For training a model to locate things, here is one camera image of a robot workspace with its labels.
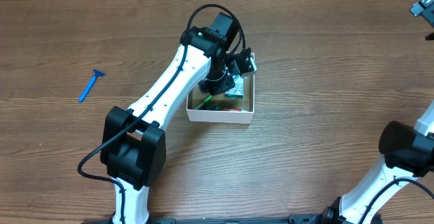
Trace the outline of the green white toothbrush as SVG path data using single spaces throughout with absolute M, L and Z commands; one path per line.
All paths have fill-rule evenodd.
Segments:
M 205 98 L 201 103 L 199 103 L 196 107 L 195 110 L 201 110 L 207 103 L 208 101 L 212 98 L 212 95 L 209 95 L 207 98 Z

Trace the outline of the green white soap pack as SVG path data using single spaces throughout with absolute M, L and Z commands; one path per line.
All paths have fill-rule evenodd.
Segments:
M 244 96 L 244 78 L 240 75 L 233 76 L 235 87 L 224 93 L 227 98 L 240 98 Z

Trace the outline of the red green toothpaste tube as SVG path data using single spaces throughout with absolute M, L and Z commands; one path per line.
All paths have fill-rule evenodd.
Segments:
M 242 112 L 242 109 L 219 107 L 218 105 L 206 105 L 205 110 L 207 111 L 231 111 L 231 112 Z

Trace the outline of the blue disposable razor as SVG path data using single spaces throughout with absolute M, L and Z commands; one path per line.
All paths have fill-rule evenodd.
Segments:
M 79 103 L 82 103 L 85 100 L 85 98 L 87 97 L 87 95 L 90 93 L 92 87 L 94 86 L 96 80 L 99 77 L 104 77 L 105 76 L 105 73 L 103 73 L 102 71 L 99 71 L 97 69 L 94 69 L 93 72 L 94 72 L 93 76 L 91 77 L 91 79 L 87 83 L 85 89 L 82 91 L 80 97 L 78 98 L 78 102 Z

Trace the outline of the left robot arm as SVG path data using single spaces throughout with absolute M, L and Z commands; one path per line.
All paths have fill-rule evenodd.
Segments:
M 211 95 L 234 87 L 229 51 L 241 34 L 236 17 L 220 12 L 209 27 L 188 25 L 169 67 L 127 109 L 113 107 L 104 123 L 100 161 L 115 186 L 110 223 L 146 223 L 149 187 L 166 159 L 165 131 L 182 101 L 198 84 Z

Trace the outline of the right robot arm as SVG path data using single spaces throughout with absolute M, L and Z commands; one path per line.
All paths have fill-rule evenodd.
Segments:
M 389 122 L 378 149 L 377 162 L 360 182 L 310 223 L 380 223 L 378 211 L 409 183 L 433 197 L 433 192 L 417 181 L 433 171 L 433 104 L 413 127 Z

